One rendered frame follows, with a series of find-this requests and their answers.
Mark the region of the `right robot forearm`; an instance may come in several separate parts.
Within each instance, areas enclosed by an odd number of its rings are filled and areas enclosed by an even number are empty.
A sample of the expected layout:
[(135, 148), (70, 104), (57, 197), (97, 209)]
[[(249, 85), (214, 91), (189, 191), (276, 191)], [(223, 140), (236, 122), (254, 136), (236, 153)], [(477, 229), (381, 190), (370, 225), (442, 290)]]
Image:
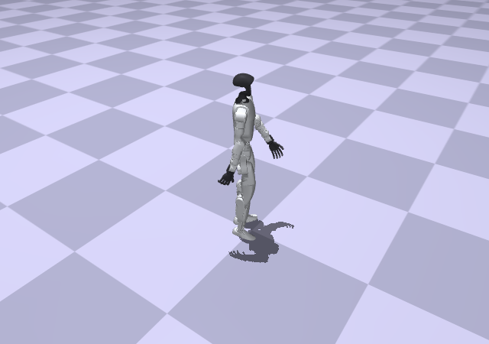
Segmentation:
[(242, 154), (242, 149), (244, 147), (242, 141), (237, 141), (232, 149), (232, 158), (230, 160), (230, 168), (228, 171), (235, 172), (236, 167), (239, 165), (240, 156)]

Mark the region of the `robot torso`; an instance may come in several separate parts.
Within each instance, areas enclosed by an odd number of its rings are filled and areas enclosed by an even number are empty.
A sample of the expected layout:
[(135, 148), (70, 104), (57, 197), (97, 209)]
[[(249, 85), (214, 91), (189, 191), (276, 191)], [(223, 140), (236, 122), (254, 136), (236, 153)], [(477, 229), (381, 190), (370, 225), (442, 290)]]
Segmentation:
[(234, 132), (235, 132), (235, 112), (237, 112), (238, 108), (247, 109), (246, 112), (248, 114), (248, 117), (244, 127), (244, 134), (241, 136), (246, 141), (246, 145), (242, 149), (242, 154), (240, 157), (246, 157), (246, 160), (249, 161), (251, 159), (250, 141), (252, 140), (253, 133), (254, 133), (255, 107), (252, 98), (250, 96), (247, 96), (247, 98), (249, 98), (249, 102), (247, 103), (243, 103), (246, 101), (246, 99), (243, 99), (241, 103), (238, 104), (234, 103), (232, 109), (232, 115), (233, 115), (233, 125), (234, 125)]

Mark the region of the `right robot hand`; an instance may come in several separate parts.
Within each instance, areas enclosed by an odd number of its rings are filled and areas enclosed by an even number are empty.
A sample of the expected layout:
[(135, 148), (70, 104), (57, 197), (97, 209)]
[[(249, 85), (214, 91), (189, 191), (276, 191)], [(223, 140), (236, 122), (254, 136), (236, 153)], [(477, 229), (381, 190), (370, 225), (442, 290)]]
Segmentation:
[[(221, 180), (218, 180), (218, 182), (219, 182), (220, 184), (223, 184), (223, 185), (229, 185), (231, 181), (232, 181), (232, 183), (234, 183), (234, 178), (233, 178), (233, 177), (234, 177), (234, 175), (233, 175), (233, 174), (234, 174), (235, 172), (228, 171), (228, 170), (229, 170), (229, 168), (230, 168), (230, 165), (228, 166), (228, 168), (227, 168), (227, 170), (226, 170), (226, 171), (227, 171), (227, 173), (225, 173), (225, 174), (222, 176), (222, 179), (221, 179)], [(237, 168), (236, 168), (236, 169), (237, 169)]]

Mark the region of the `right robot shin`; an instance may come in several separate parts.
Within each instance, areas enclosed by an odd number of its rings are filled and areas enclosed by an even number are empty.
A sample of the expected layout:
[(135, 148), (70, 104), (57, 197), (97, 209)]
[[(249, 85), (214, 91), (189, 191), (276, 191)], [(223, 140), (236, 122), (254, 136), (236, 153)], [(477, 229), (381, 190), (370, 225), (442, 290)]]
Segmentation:
[(237, 198), (236, 199), (236, 207), (235, 207), (235, 213), (236, 213), (236, 218), (238, 220), (238, 232), (243, 233), (245, 228), (245, 223), (248, 218), (249, 214), (249, 209), (250, 209), (250, 202), (248, 205), (245, 205), (244, 200), (242, 198)]

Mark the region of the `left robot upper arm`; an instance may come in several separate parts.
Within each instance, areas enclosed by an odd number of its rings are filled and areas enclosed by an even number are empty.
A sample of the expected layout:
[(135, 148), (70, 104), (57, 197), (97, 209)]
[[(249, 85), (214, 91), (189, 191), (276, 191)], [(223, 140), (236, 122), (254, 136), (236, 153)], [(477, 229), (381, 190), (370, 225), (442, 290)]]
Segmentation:
[[(250, 95), (250, 97), (252, 98), (253, 100), (253, 97), (252, 95)], [(254, 125), (259, 125), (261, 123), (261, 117), (259, 115), (255, 115), (255, 118), (254, 118)]]

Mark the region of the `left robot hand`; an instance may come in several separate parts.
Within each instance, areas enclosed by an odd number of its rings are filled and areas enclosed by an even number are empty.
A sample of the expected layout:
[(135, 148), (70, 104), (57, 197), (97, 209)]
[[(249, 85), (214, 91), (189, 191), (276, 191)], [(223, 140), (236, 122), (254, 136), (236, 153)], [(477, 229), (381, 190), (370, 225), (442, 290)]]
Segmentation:
[[(277, 159), (278, 159), (277, 153), (278, 153), (279, 158), (280, 158), (280, 153), (281, 153), (281, 155), (283, 156), (283, 152), (280, 150), (280, 148), (281, 148), (282, 150), (284, 150), (284, 149), (283, 149), (283, 147), (282, 147), (280, 144), (278, 144), (277, 142), (275, 142), (275, 141), (274, 141), (274, 139), (272, 138), (272, 136), (271, 136), (271, 135), (270, 135), (270, 138), (271, 138), (271, 140), (272, 140), (272, 141), (268, 142), (267, 144), (269, 145), (269, 149), (271, 150), (271, 152), (272, 152), (272, 155), (273, 155), (274, 159), (275, 159), (274, 153), (276, 154), (276, 157), (277, 157)], [(279, 148), (279, 147), (280, 147), (280, 148)], [(279, 150), (280, 152), (279, 152), (278, 150)], [(277, 151), (277, 152), (276, 152), (276, 151)]]

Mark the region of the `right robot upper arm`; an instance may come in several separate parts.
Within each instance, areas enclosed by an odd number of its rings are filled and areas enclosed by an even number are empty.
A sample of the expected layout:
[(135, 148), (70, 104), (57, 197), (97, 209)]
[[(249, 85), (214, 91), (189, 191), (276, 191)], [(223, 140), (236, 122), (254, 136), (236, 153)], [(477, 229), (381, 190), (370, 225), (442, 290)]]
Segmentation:
[(245, 123), (247, 121), (247, 109), (238, 108), (237, 112), (235, 112), (235, 133), (234, 133), (234, 144), (237, 141), (242, 141), (244, 143), (244, 147), (246, 145), (246, 141), (241, 137), (245, 132)]

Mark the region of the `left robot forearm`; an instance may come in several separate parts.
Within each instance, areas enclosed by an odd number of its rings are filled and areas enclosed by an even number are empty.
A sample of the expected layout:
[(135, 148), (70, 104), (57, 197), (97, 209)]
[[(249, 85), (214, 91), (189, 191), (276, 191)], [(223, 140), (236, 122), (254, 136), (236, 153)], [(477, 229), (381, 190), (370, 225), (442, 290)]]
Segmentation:
[(259, 125), (255, 125), (255, 129), (259, 131), (261, 137), (268, 143), (271, 140), (269, 131), (264, 127), (264, 123), (261, 121)]

